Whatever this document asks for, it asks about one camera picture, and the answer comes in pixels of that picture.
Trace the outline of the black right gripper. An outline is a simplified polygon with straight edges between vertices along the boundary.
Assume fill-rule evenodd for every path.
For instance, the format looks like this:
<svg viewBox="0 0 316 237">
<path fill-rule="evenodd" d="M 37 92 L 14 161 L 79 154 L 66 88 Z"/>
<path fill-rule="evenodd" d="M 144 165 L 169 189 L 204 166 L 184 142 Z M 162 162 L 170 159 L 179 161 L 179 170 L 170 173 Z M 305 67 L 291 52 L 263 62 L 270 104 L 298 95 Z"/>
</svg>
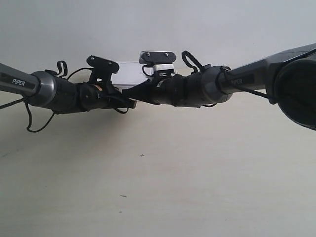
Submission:
<svg viewBox="0 0 316 237">
<path fill-rule="evenodd" d="M 147 80 L 129 89 L 123 89 L 122 93 L 130 99 L 150 104 L 177 105 L 178 89 L 175 79 L 177 77 L 173 76 L 159 81 L 158 84 Z"/>
</svg>

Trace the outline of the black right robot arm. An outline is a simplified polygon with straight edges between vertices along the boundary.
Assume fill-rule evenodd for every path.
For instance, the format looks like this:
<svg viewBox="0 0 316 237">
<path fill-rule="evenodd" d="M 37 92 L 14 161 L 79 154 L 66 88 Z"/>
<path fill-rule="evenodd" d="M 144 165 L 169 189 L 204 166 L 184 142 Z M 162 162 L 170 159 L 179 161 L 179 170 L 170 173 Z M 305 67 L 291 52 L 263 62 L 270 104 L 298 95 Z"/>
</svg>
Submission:
<svg viewBox="0 0 316 237">
<path fill-rule="evenodd" d="M 130 99 L 174 107 L 212 106 L 246 92 L 278 105 L 294 123 L 316 128 L 316 46 L 288 49 L 231 69 L 200 66 L 188 76 L 154 76 L 123 90 Z"/>
</svg>

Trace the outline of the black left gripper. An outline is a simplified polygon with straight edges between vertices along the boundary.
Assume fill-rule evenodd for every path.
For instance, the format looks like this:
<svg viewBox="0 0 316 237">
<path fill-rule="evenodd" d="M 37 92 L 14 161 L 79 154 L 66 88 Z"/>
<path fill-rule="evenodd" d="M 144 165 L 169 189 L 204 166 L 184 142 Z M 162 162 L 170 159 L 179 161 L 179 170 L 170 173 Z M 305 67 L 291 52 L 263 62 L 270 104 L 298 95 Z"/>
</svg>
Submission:
<svg viewBox="0 0 316 237">
<path fill-rule="evenodd" d="M 137 101 L 119 98 L 103 91 L 96 85 L 83 83 L 79 89 L 80 105 L 87 111 L 94 109 L 135 109 Z"/>
</svg>

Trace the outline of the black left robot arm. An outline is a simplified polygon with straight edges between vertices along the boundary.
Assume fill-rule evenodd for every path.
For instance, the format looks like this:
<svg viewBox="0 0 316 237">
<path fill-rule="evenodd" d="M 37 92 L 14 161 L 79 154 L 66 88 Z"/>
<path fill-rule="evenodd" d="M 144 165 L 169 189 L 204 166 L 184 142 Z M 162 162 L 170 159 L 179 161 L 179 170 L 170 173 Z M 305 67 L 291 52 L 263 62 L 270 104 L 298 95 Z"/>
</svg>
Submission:
<svg viewBox="0 0 316 237">
<path fill-rule="evenodd" d="M 112 72 L 89 68 L 87 82 L 71 82 L 54 71 L 22 72 L 5 64 L 0 66 L 0 89 L 19 94 L 23 102 L 56 114 L 73 114 L 95 109 L 114 109 L 126 113 L 136 101 L 124 96 L 111 82 Z"/>
</svg>

